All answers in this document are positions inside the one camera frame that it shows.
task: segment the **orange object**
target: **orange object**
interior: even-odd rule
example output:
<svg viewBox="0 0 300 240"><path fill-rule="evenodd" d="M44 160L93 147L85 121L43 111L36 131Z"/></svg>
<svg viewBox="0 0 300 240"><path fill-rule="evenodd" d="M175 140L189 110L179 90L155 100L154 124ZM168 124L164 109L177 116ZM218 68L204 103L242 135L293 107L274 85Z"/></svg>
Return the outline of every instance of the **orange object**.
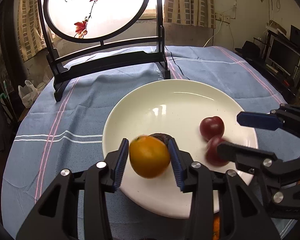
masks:
<svg viewBox="0 0 300 240"><path fill-rule="evenodd" d="M220 217L219 217L219 215L215 215L214 220L213 220L212 240L218 240L219 239L219 233L220 233Z"/></svg>
<svg viewBox="0 0 300 240"><path fill-rule="evenodd" d="M130 143L129 157L134 171L146 179L159 176L170 163L166 145L157 138L146 135L139 136Z"/></svg>

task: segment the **plate rim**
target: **plate rim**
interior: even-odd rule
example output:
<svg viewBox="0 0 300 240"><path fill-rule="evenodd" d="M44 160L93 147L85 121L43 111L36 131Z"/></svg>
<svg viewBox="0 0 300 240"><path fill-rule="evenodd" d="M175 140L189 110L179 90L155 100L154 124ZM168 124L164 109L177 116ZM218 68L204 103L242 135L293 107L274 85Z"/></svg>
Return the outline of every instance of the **plate rim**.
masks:
<svg viewBox="0 0 300 240"><path fill-rule="evenodd" d="M104 158L106 157L106 155L105 155L105 136L104 136L104 134L105 134L105 131L106 131L106 127L108 126L109 119L110 119L111 115L113 114L113 112L116 110L117 107L119 107L119 105L121 104L121 102L122 102L126 97L128 97L131 93L133 93L133 92L136 91L136 90L142 89L144 86L147 86L147 85L149 85L149 84L156 83L156 82L195 82L195 83L203 84L203 85L205 85L205 86L208 86L208 87L211 87L211 88L213 88L213 89L215 89L215 90L218 90L219 92L221 92L222 94L224 94L225 96L227 96L229 99L231 99L237 106L239 106L239 108L240 108L242 111L244 111L244 109L243 109L243 108L242 108L242 107L241 107L241 106L240 106L240 105L239 105L232 97L230 97L229 95L227 95L225 92L223 92L223 91L221 91L220 89L217 89L217 88L215 88L215 87L213 87L213 86L211 86L211 85L205 84L205 83L203 83L203 82L194 81L194 80L186 80L186 79L166 79L166 80L156 80L156 81L153 81L153 82L144 84L144 85L142 85L142 86L140 86L140 87L137 87L137 88L135 88L134 90L130 91L130 92L129 92L128 94L126 94L123 98L121 98L121 99L117 102L117 104L112 108L111 112L109 113L109 115L108 115L108 117L107 117L107 120L106 120L106 123L105 123L105 125L104 125L104 127L103 127L103 131L102 131L102 155L103 155ZM259 148L259 144L258 144L257 133L256 133L256 130L255 130L254 128L252 128L252 129L253 129L253 134L254 134L255 141L256 141L256 149L258 149L258 148ZM253 174L249 174L249 175L250 175L250 178L249 178L249 179L247 180L247 182L246 182L247 185L249 185L249 184L251 183L252 178L254 177ZM122 189L121 187L120 187L120 190L121 190L121 191L122 191L129 199L131 199L134 203L136 203L137 205L141 206L142 208L144 208L144 209L146 209L146 210L148 210L148 211L150 211L150 212L152 212L152 213L155 213L155 214L157 214L157 215L161 215L161 216L164 216L164 217L169 217L169 218L188 219L188 218L181 217L181 216L179 216L179 217L178 217L178 216L169 216L168 214L166 214L166 213L164 213L164 212L160 212L159 210L155 210L154 208L151 208L151 206L145 206L145 205L143 205L142 203L140 203L138 200L136 200L136 199L130 197L130 195L127 194L127 192L126 192L124 189Z"/></svg>

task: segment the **oval frame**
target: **oval frame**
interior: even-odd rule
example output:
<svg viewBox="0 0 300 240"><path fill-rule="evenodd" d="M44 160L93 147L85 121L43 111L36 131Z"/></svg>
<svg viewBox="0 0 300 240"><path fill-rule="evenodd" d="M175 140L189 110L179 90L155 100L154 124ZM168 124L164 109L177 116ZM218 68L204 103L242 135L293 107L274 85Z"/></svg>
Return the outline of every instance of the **oval frame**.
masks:
<svg viewBox="0 0 300 240"><path fill-rule="evenodd" d="M122 26L118 30L116 30L112 33L109 33L107 35L104 35L104 36L101 36L101 37L96 37L96 38L90 38L90 39L79 39L79 38L71 37L67 34L64 34L60 30L58 30L58 28L56 28L55 25L52 23L52 21L50 19L50 16L49 16L48 0L43 0L43 16L44 16L44 19L45 19L48 27L56 35L58 35L60 38L62 38L64 40L75 42L75 43L94 43L94 42L103 43L103 41L108 40L110 38L113 38L113 37L119 35L120 33L123 33L128 28L130 28L141 17L141 15L143 14L143 12L145 11L145 9L148 5L148 2L149 2L149 0L143 0L143 3L141 5L139 11L137 12L137 14L126 25Z"/></svg>

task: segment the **white plate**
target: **white plate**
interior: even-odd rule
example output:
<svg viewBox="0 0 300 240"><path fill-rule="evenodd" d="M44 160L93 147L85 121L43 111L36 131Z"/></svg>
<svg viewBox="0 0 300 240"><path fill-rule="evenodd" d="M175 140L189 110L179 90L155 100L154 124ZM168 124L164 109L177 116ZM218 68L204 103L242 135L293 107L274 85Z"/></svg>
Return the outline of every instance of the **white plate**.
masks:
<svg viewBox="0 0 300 240"><path fill-rule="evenodd" d="M224 138L258 148L255 130L236 121L240 111L243 109L231 97L200 82L171 79L149 83L130 92L112 109L103 130L103 155L117 150L122 138L131 142L142 134L166 133L176 139L180 150L189 152L194 161L209 169L223 173L236 170L234 163L224 167L206 163L206 142L199 124L205 117L220 116L225 124ZM238 174L247 184L253 177L242 171ZM120 189L151 212L172 218L189 217L192 193L180 192L171 165L161 176L144 179L134 172L128 158ZM218 212L218 192L213 196L214 212Z"/></svg>

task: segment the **electrical outlet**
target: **electrical outlet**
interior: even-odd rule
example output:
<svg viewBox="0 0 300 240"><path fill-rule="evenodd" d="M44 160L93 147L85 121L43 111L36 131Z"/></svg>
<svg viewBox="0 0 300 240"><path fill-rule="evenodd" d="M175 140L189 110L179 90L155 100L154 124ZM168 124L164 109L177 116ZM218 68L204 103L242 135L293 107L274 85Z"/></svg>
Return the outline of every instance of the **electrical outlet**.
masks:
<svg viewBox="0 0 300 240"><path fill-rule="evenodd" d="M222 21L224 20L224 15L223 13L216 13L216 20L217 21Z"/></svg>
<svg viewBox="0 0 300 240"><path fill-rule="evenodd" d="M223 21L226 23L230 23L230 15L225 15Z"/></svg>

